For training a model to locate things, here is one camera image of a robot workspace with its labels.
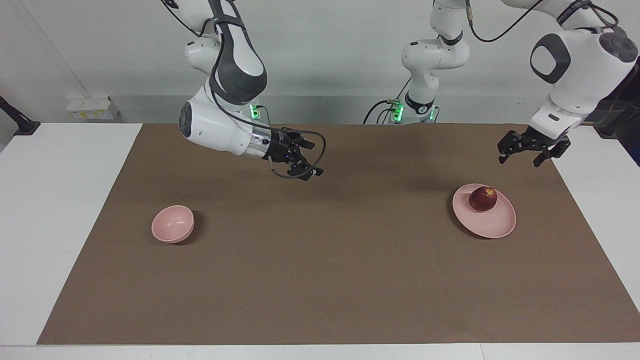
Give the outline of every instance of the pink dish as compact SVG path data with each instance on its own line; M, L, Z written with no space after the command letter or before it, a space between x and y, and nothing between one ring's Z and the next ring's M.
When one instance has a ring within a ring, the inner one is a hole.
M483 238L497 239L511 234L516 227L516 211L509 199L498 190L498 202L493 209L479 212L469 205L469 196L481 186L486 185L468 184L453 195L453 211L458 220L469 231Z
M151 233L156 239L176 244L191 235L194 228L193 212L186 206L170 206L158 213L151 223Z

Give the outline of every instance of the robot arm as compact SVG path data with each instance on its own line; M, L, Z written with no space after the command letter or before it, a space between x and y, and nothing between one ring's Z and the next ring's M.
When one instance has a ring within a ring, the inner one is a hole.
M502 0L508 6L530 8L535 0ZM527 131L510 131L498 144L500 162L522 151L540 151L536 167L559 158L571 145L566 136L595 110L629 74L638 50L627 34L605 23L591 1L546 0L535 10L553 16L564 31L545 35L531 53L531 68L553 85ZM534 59L549 56L548 69Z
M435 0L430 23L438 38L410 42L404 47L402 63L412 76L403 99L405 113L421 120L429 117L440 86L433 71L457 69L467 63L469 45L462 39L466 19L465 0Z
M205 85L180 113L180 130L188 140L238 156L268 160L271 171L284 178L309 180L321 168L311 164L301 149L315 144L302 137L311 131L275 129L241 114L267 85L264 64L256 53L233 0L163 0L178 9L184 23L199 37L185 49L194 69L209 75ZM287 176L273 163L287 163Z

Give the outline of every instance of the pink bowl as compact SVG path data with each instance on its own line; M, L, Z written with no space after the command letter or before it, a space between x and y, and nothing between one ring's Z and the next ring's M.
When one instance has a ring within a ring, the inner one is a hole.
M158 213L151 223L151 233L156 239L175 244L191 235L195 223L193 212L186 206L170 206Z
M479 212L474 210L469 204L471 193L481 187L482 184L468 184L462 186L453 195L453 211L458 220L469 231L483 238L497 239L503 238L516 227L516 211L506 196L498 193L498 202L489 211Z

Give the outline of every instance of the red apple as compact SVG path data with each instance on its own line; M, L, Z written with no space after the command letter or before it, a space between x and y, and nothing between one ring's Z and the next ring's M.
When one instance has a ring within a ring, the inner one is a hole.
M480 212L493 209L497 201L498 193L494 188L488 186L481 186L475 189L469 197L469 205L471 205L474 210Z

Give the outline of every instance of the table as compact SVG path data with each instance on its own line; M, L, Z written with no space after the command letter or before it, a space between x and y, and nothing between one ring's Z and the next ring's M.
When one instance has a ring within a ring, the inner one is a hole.
M0 358L640 357L640 343L36 347L140 128L139 124L43 124L33 136L15 138L0 153ZM601 140L590 127L574 130L571 139L573 146L554 160L556 167L638 307L640 168L618 142Z

